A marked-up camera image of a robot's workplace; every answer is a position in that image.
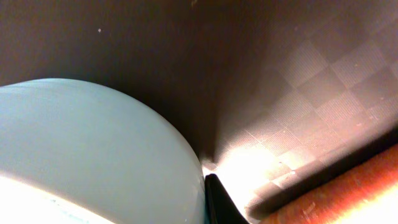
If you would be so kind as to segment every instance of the checkered pattern surface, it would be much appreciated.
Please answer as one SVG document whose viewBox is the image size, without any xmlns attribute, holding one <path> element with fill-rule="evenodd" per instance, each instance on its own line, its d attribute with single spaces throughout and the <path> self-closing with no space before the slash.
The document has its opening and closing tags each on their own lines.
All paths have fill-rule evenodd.
<svg viewBox="0 0 398 224">
<path fill-rule="evenodd" d="M 203 163 L 243 213 L 398 121 L 398 1 L 308 1 L 291 10 L 310 18 L 270 21 L 266 78 L 221 124 L 216 164 Z"/>
</svg>

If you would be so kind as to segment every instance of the bright light spot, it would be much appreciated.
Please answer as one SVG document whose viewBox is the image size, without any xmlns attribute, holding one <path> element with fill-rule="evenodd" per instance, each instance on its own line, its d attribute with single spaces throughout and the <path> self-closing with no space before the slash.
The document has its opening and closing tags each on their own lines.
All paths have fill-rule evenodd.
<svg viewBox="0 0 398 224">
<path fill-rule="evenodd" d="M 279 161 L 261 144 L 252 148 L 234 148 L 218 164 L 217 176 L 235 203 L 247 217 L 246 207 L 258 198 L 254 191 L 269 182 L 266 170 Z"/>
<path fill-rule="evenodd" d="M 398 186 L 378 195 L 374 200 L 363 200 L 348 210 L 335 223 L 391 223 L 398 220 Z"/>
<path fill-rule="evenodd" d="M 202 166 L 201 167 L 202 171 L 203 171 L 203 176 L 206 177 L 209 174 L 212 174 L 213 172 L 209 169 L 207 169 L 206 167 Z"/>
<path fill-rule="evenodd" d="M 0 223 L 112 224 L 78 205 L 5 177 L 0 177 L 0 198 Z"/>
</svg>

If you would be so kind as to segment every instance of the black object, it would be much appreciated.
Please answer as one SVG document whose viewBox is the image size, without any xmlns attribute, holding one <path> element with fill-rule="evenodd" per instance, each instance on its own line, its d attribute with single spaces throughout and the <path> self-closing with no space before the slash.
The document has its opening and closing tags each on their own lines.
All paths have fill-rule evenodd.
<svg viewBox="0 0 398 224">
<path fill-rule="evenodd" d="M 235 207 L 217 175 L 206 176 L 205 193 L 210 224 L 249 224 Z"/>
</svg>

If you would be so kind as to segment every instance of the checkerboard texture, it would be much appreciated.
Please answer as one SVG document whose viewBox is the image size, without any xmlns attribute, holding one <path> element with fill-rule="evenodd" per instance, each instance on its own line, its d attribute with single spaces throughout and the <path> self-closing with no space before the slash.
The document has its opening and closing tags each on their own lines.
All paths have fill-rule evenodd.
<svg viewBox="0 0 398 224">
<path fill-rule="evenodd" d="M 273 34 L 279 41 L 271 38 L 273 46 L 265 55 L 284 56 L 276 62 L 264 60 L 262 75 L 272 77 L 282 94 L 266 96 L 273 92 L 265 89 L 251 95 L 257 98 L 256 115 L 241 122 L 241 113 L 230 121 L 234 130 L 221 133 L 218 162 L 209 167 L 217 173 L 228 160 L 223 155 L 239 151 L 237 156 L 243 156 L 242 149 L 260 144 L 271 155 L 263 158 L 268 166 L 239 166 L 243 174 L 266 177 L 268 181 L 252 189 L 263 200 L 378 137 L 386 121 L 398 121 L 398 1 L 326 2 L 329 10 L 308 1 L 301 10 L 310 18 L 296 26 L 270 21 L 269 27 L 278 27 L 272 32 L 280 32 Z M 250 106 L 237 109 L 247 110 Z M 244 179 L 232 172 L 220 174 L 221 181 L 231 178 L 229 185 Z"/>
</svg>

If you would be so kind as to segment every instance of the orange surface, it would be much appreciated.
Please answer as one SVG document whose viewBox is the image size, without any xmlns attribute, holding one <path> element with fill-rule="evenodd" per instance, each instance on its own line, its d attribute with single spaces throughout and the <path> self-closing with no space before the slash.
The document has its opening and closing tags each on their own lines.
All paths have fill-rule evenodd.
<svg viewBox="0 0 398 224">
<path fill-rule="evenodd" d="M 355 215 L 388 220 L 396 216 L 392 210 L 398 206 L 397 194 L 398 146 L 394 146 L 289 203 L 261 224 L 351 223 L 348 220 L 356 220 Z"/>
</svg>

